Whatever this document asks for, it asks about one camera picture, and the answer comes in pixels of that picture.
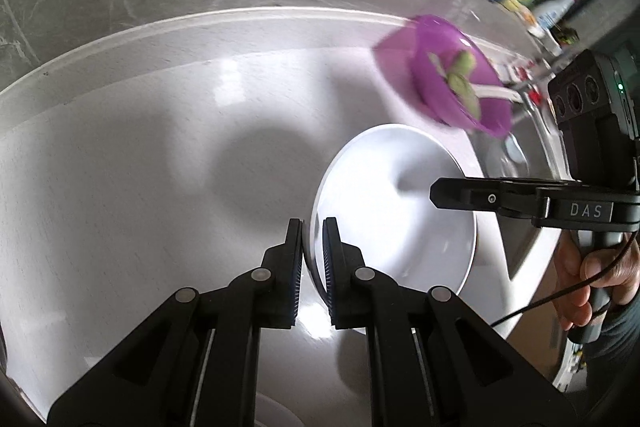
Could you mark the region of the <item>right hand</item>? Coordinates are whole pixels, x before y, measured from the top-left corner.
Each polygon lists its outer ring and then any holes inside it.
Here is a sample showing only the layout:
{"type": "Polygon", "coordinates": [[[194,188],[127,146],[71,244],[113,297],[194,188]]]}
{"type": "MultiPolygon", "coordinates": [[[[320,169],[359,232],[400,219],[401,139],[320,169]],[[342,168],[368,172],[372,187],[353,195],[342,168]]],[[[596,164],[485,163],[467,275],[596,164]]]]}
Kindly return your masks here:
{"type": "MultiPolygon", "coordinates": [[[[582,257],[569,231],[563,231],[556,245],[553,261],[556,273],[556,291],[595,277],[610,265],[618,254],[618,248],[593,251],[582,257]]],[[[620,262],[608,273],[602,275],[589,287],[576,289],[570,294],[554,300],[553,306],[563,331],[573,326],[586,326],[592,315],[589,303],[590,293],[596,288],[608,288],[611,291],[613,305],[628,305],[639,289],[639,247],[636,241],[631,243],[620,262]]]]}

